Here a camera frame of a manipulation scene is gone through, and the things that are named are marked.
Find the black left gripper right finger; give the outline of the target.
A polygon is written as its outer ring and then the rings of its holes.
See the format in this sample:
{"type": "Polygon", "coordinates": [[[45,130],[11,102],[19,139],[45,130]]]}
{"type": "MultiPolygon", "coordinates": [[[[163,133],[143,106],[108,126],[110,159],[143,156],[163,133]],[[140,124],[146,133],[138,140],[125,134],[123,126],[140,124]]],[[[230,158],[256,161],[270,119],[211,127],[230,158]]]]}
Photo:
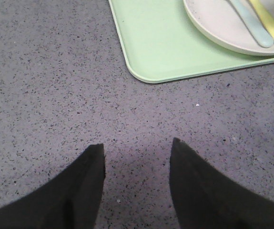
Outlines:
{"type": "Polygon", "coordinates": [[[219,172],[178,138],[170,191],[182,229],[274,229],[274,202],[219,172]]]}

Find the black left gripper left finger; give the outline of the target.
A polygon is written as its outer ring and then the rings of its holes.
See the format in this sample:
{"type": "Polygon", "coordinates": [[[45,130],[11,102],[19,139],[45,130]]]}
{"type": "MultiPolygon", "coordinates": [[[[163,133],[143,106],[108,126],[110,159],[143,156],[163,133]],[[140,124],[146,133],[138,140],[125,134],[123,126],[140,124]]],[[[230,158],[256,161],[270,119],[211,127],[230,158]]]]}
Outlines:
{"type": "Polygon", "coordinates": [[[104,180],[104,146],[90,145],[47,184],[0,208],[0,229],[92,229],[104,180]]]}

